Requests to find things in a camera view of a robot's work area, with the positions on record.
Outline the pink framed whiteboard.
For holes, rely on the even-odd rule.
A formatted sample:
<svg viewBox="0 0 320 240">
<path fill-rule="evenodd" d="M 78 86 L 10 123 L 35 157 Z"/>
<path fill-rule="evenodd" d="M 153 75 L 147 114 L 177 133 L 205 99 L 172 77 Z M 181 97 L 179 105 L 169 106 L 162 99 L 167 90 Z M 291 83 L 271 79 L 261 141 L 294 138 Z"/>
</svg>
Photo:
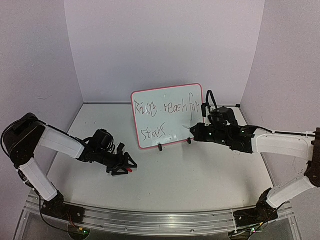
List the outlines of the pink framed whiteboard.
<svg viewBox="0 0 320 240">
<path fill-rule="evenodd" d="M 203 88 L 199 83 L 139 90 L 131 94 L 138 146 L 157 148 L 193 138 L 189 130 L 203 123 Z"/>
</svg>

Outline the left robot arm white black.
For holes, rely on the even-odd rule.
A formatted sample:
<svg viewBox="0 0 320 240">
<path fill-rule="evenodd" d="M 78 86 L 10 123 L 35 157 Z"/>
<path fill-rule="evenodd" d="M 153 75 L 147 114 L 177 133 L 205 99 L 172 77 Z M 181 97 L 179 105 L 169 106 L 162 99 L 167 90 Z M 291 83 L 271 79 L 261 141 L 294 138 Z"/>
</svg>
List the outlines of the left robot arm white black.
<svg viewBox="0 0 320 240">
<path fill-rule="evenodd" d="M 67 204 L 63 194 L 43 172 L 36 156 L 40 148 L 81 163 L 100 164 L 113 177 L 127 175 L 138 167 L 125 151 L 125 145 L 116 145 L 107 130 L 98 129 L 93 136 L 80 139 L 45 123 L 31 112 L 3 131 L 0 144 L 23 182 L 43 199 L 40 212 L 55 218 L 78 217 L 83 209 Z"/>
</svg>

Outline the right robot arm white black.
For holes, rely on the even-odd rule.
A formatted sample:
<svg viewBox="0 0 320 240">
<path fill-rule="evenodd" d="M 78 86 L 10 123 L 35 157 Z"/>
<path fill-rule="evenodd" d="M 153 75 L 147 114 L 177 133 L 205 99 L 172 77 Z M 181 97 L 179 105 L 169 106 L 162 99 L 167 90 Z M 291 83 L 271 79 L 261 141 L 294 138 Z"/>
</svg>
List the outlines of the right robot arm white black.
<svg viewBox="0 0 320 240">
<path fill-rule="evenodd" d="M 285 163 L 301 160 L 306 164 L 301 170 L 285 167 L 283 182 L 265 190 L 256 205 L 234 212 L 239 226 L 265 223 L 278 218 L 281 206 L 320 186 L 320 130 L 285 132 L 269 130 L 257 125 L 240 125 L 231 108 L 211 109 L 202 105 L 205 123 L 190 128 L 196 142 L 214 143 L 243 154 L 259 154 L 264 159 L 284 159 Z"/>
</svg>

